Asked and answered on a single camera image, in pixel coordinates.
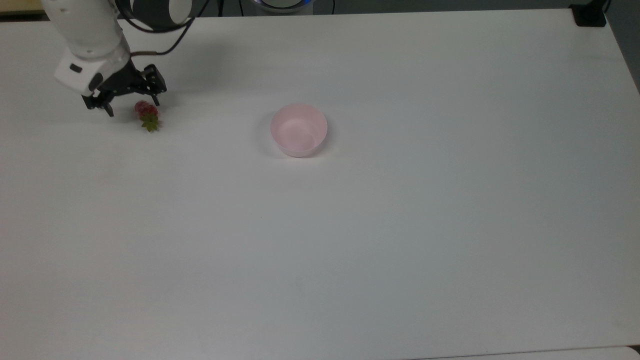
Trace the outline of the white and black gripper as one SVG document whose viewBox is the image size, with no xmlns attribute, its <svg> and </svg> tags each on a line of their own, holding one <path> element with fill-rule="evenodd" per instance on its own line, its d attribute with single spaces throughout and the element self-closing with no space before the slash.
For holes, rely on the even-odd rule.
<svg viewBox="0 0 640 360">
<path fill-rule="evenodd" d="M 54 72 L 55 79 L 82 96 L 88 110 L 102 109 L 114 117 L 111 102 L 130 94 L 149 95 L 156 107 L 158 96 L 167 91 L 164 77 L 155 64 L 138 71 L 130 50 L 115 50 L 98 58 L 82 58 L 64 50 Z"/>
</svg>

